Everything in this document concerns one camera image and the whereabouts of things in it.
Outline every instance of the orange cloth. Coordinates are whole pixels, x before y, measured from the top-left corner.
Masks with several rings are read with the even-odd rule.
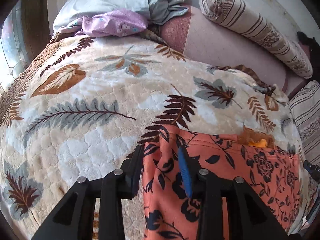
[[[259,147],[259,148],[267,148],[268,147],[268,143],[265,139],[261,139],[258,142],[249,142],[248,146],[255,146],[255,147]]]
[[[145,144],[145,240],[196,239],[201,202],[188,198],[184,191],[177,157],[179,145],[218,177],[243,177],[282,227],[289,230],[299,210],[298,155],[280,148],[243,146],[234,140],[237,135],[208,135],[165,125],[160,128],[159,143]],[[224,206],[224,225],[228,224],[226,212]],[[228,239],[226,226],[224,237]]]

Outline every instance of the striped pillow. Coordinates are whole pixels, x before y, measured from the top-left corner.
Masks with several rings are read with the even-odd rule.
[[[311,63],[301,47],[289,41],[265,17],[243,0],[199,0],[209,20],[239,33],[267,49],[302,78],[312,76]]]
[[[320,85],[311,81],[289,102],[306,159],[320,164]]]

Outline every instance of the brown leaf print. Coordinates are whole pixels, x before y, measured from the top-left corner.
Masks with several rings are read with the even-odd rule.
[[[177,59],[178,61],[179,60],[183,60],[184,62],[186,61],[186,56],[184,56],[182,53],[174,50],[174,49],[171,49],[170,47],[168,46],[164,46],[162,44],[159,44],[155,47],[155,49],[160,49],[157,53],[163,53],[162,56],[167,56],[167,58],[169,57],[173,57],[175,59]]]
[[[179,93],[179,95],[169,95],[169,99],[166,102],[170,103],[165,108],[162,115],[156,116],[156,118],[160,119],[158,121],[152,122],[154,125],[146,127],[146,132],[142,135],[143,139],[138,142],[138,144],[145,144],[146,142],[159,142],[159,129],[164,124],[175,125],[178,127],[178,124],[182,127],[188,129],[188,125],[186,121],[191,122],[189,114],[195,115],[195,112],[192,108],[196,108],[193,104],[195,100],[189,97],[184,97],[176,88],[175,90]]]
[[[77,46],[74,49],[71,49],[69,51],[67,51],[66,53],[64,53],[61,57],[59,57],[54,63],[52,63],[51,65],[47,65],[47,67],[45,67],[45,69],[41,72],[40,77],[42,77],[42,75],[44,74],[44,72],[46,70],[48,70],[51,66],[56,65],[58,63],[60,63],[62,60],[64,60],[66,57],[70,57],[72,54],[75,54],[77,51],[81,51],[82,49],[85,49],[86,47],[90,47],[91,44],[93,43],[93,37],[85,37],[79,40]]]
[[[213,101],[212,105],[216,108],[225,109],[231,102],[234,102],[242,109],[242,106],[234,100],[236,89],[227,87],[221,79],[217,79],[213,83],[196,77],[193,80],[195,85],[202,89],[196,93],[196,97]]]
[[[133,75],[138,75],[140,73],[140,67],[134,63],[132,63],[129,67],[129,71],[133,74]]]
[[[264,98],[264,102],[266,103],[268,110],[271,110],[271,111],[279,110],[279,105],[277,101],[275,101],[272,97],[266,95]]]
[[[85,71],[78,70],[78,64],[66,65],[53,74],[40,85],[31,97],[37,95],[59,94],[78,84],[85,78]]]
[[[260,125],[266,129],[267,132],[273,131],[276,125],[268,118],[258,99],[256,97],[250,97],[247,103],[249,110],[252,111],[252,115],[255,115],[256,121],[259,121]]]
[[[16,179],[11,176],[9,172],[5,173],[6,179],[9,182],[10,187],[12,190],[8,190],[10,192],[9,198],[14,199],[14,203],[17,203],[17,209],[21,209],[21,215],[24,213],[27,213],[29,208],[32,206],[35,198],[39,197],[39,195],[34,195],[36,192],[36,188],[32,188],[31,186],[25,186],[24,188],[22,187],[22,177],[18,177],[18,183]]]
[[[108,64],[101,69],[101,71],[115,71],[120,69],[125,69],[125,72],[135,76],[140,77],[145,75],[148,70],[145,67],[146,64],[149,63],[159,63],[155,60],[147,60],[146,57],[150,57],[150,55],[146,54],[128,54],[129,50],[132,49],[131,46],[123,55],[109,55],[104,57],[96,58],[95,61],[104,62],[106,61]]]
[[[3,124],[6,127],[10,127],[12,125],[12,120],[21,121],[23,118],[19,115],[19,105],[22,97],[25,95],[26,89],[20,91],[20,94],[17,95],[17,98],[12,103],[11,107],[9,108],[7,115],[4,118]]]

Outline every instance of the fleece blanket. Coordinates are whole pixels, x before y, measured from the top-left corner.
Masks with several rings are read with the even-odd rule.
[[[79,176],[119,168],[137,144],[159,142],[162,125],[206,134],[240,134],[245,125],[300,157],[299,208],[286,224],[296,228],[311,198],[287,103],[277,86],[138,37],[49,44],[1,99],[1,211],[30,239]],[[142,195],[123,201],[127,239],[144,236]]]

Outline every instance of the leaf print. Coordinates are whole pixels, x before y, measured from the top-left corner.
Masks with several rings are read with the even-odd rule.
[[[70,102],[66,102],[64,105],[57,104],[57,106],[45,111],[29,125],[23,137],[23,145],[27,147],[27,141],[30,136],[41,127],[57,127],[60,125],[61,128],[67,127],[73,130],[81,123],[83,126],[86,124],[91,126],[94,123],[105,125],[116,115],[136,120],[133,117],[119,113],[117,101],[107,105],[103,101],[98,103],[98,100],[94,98],[90,104],[84,100],[79,102],[78,99],[73,104]]]
[[[175,161],[177,161],[178,160],[178,155],[175,153],[175,151],[171,148],[171,150],[172,150],[172,156],[173,156],[173,159],[175,160]]]
[[[267,132],[273,131],[276,125],[268,118],[258,99],[256,97],[250,97],[247,104],[249,105],[249,110],[252,111],[252,115],[256,116],[256,121],[259,121],[260,125],[266,129]]]
[[[259,197],[262,197],[264,194],[265,194],[265,190],[264,189],[260,190]]]
[[[134,76],[137,76],[140,73],[140,67],[136,64],[131,64],[128,68],[128,71],[131,72]]]
[[[173,170],[173,167],[174,167],[173,158],[170,158],[167,163],[163,164],[162,172],[169,173],[170,171]]]
[[[195,159],[196,161],[199,161],[199,159],[200,159],[200,155],[198,155],[198,156],[193,156],[193,157],[190,157],[191,159]]]
[[[207,71],[209,73],[211,73],[212,75],[214,75],[215,71],[217,70],[218,68],[217,67],[213,67],[213,66],[208,66],[207,67]]]
[[[172,183],[172,190],[177,194],[179,199],[185,199],[187,197],[185,190],[182,187],[181,172],[176,175],[175,181]]]
[[[283,118],[280,119],[281,132],[284,136],[284,129],[288,127],[291,123],[293,123],[293,120],[288,115],[285,115]]]
[[[231,155],[230,155],[229,153],[226,152],[226,150],[228,149],[228,146],[230,147],[229,141],[227,141],[227,148],[224,148],[224,147],[222,146],[222,144],[223,144],[223,139],[220,139],[220,138],[219,138],[219,135],[213,135],[213,136],[215,136],[215,138],[216,138],[217,141],[213,139],[212,135],[210,135],[211,140],[212,140],[222,151],[224,151],[226,160],[227,160],[228,163],[232,166],[232,168],[236,169],[235,162],[234,162],[233,158],[231,157]]]
[[[14,199],[14,203],[17,203],[17,209],[21,209],[21,215],[28,212],[28,209],[32,206],[35,198],[39,197],[39,195],[35,195],[34,193],[37,191],[36,188],[32,188],[31,186],[25,185],[22,187],[22,179],[23,177],[18,177],[18,182],[15,178],[11,176],[9,172],[5,173],[5,178],[8,180],[10,187],[12,190],[9,190],[11,195],[9,198]]]
[[[28,164],[24,162],[16,170],[10,163],[4,161],[4,177],[8,184],[4,188],[2,195],[9,204],[11,216],[14,219],[24,219],[31,215],[34,221],[38,223],[31,207],[34,207],[39,201],[43,184],[37,183],[33,179],[28,179]]]
[[[240,152],[241,152],[241,156],[242,156],[242,158],[245,160],[245,153],[246,153],[246,149],[245,149],[245,147],[242,145],[241,146],[241,150],[240,150]]]
[[[23,89],[20,91],[20,93],[17,95],[16,99],[12,103],[11,107],[8,109],[8,112],[5,115],[4,120],[2,122],[2,124],[4,124],[6,127],[10,127],[12,125],[12,120],[23,120],[23,118],[19,115],[19,105],[20,101],[22,100],[22,97],[25,95],[25,91],[27,91],[27,89]]]
[[[160,127],[159,134],[163,139],[165,139],[167,142],[169,142],[170,134],[169,134],[169,131],[165,127],[163,127],[163,126]]]
[[[227,87],[221,79],[217,79],[213,83],[193,77],[196,86],[203,89],[196,93],[196,97],[207,101],[213,101],[212,105],[216,108],[225,109],[234,102],[241,109],[242,107],[234,100],[236,89]]]
[[[159,174],[159,176],[158,176],[158,181],[159,181],[162,189],[164,189],[164,187],[165,187],[165,180],[164,180],[164,177],[162,176],[162,174]]]
[[[143,157],[153,154],[157,149],[159,149],[160,147],[155,145],[155,144],[149,144],[145,149],[144,149],[144,153],[143,153]]]
[[[74,49],[67,51],[61,57],[59,57],[53,64],[45,67],[44,70],[41,72],[40,77],[42,77],[44,72],[47,71],[51,66],[57,65],[62,60],[64,60],[66,57],[70,57],[72,54],[75,54],[77,51],[80,52],[82,49],[85,49],[86,47],[90,47],[91,46],[90,43],[93,43],[93,39],[94,38],[92,38],[92,37],[85,37],[85,38],[80,39],[77,46]]]
[[[179,236],[178,233],[173,231],[160,231],[157,233],[166,239],[176,239]]]
[[[235,162],[234,162],[233,158],[231,157],[231,155],[230,155],[229,153],[227,153],[227,152],[225,152],[225,153],[226,153],[225,157],[226,157],[228,163],[229,163],[234,169],[236,169],[236,167],[235,167]]]
[[[250,170],[250,180],[251,180],[251,182],[252,182],[252,186],[257,185],[257,184],[256,184],[256,181],[255,181],[255,179],[254,179],[254,174],[253,174],[252,170]]]
[[[159,63],[158,61],[155,60],[146,60],[143,59],[145,57],[150,57],[150,55],[145,55],[145,54],[128,54],[129,50],[132,48],[131,46],[124,55],[121,56],[116,56],[116,55],[110,55],[106,57],[99,57],[96,58],[95,61],[115,61],[111,64],[108,64],[104,68],[102,68],[100,71],[115,71],[115,70],[120,70],[120,69],[126,69],[126,73],[135,76],[135,77],[140,77],[145,75],[148,70],[144,66],[145,64],[148,63]]]
[[[157,45],[155,47],[155,49],[160,49],[160,50],[158,50],[157,53],[158,54],[163,53],[162,56],[167,56],[167,58],[172,57],[174,59],[177,59],[178,61],[182,59],[184,62],[186,62],[186,56],[185,55],[183,55],[180,52],[177,52],[174,49],[171,49],[168,46],[159,44],[159,45]]]
[[[212,155],[210,158],[208,158],[207,160],[205,160],[207,163],[210,164],[215,164],[218,162],[218,160],[220,159],[219,155]]]
[[[273,202],[274,202],[274,200],[275,200],[275,198],[274,198],[274,197],[271,197],[271,198],[268,200],[268,204],[273,203]]]
[[[189,97],[184,97],[176,88],[175,90],[179,93],[179,95],[168,96],[169,99],[167,99],[166,102],[170,104],[164,107],[169,109],[164,111],[163,115],[156,116],[156,118],[160,120],[152,122],[154,125],[145,128],[146,130],[149,130],[149,132],[146,132],[141,137],[146,139],[139,141],[138,144],[145,144],[146,142],[159,142],[159,135],[169,142],[170,135],[168,131],[162,127],[164,124],[174,125],[177,127],[179,124],[188,129],[186,121],[191,122],[189,114],[195,115],[195,112],[192,110],[192,108],[196,108],[196,106],[193,104],[195,100]]]
[[[37,95],[59,94],[78,84],[85,78],[85,71],[78,70],[78,64],[66,65],[53,74],[39,86],[31,97]]]
[[[152,190],[152,184],[153,184],[153,179],[151,179],[147,185],[146,185],[146,188],[143,189],[145,193],[149,192],[150,190]]]
[[[155,164],[155,166],[158,166],[159,161],[153,159],[153,163]]]
[[[149,217],[146,217],[147,228],[149,230],[157,230],[160,227],[160,223],[163,220],[163,216],[159,210],[149,212]]]
[[[271,111],[278,111],[279,105],[277,101],[275,101],[272,97],[266,95],[264,98],[264,102],[266,103],[267,109]]]

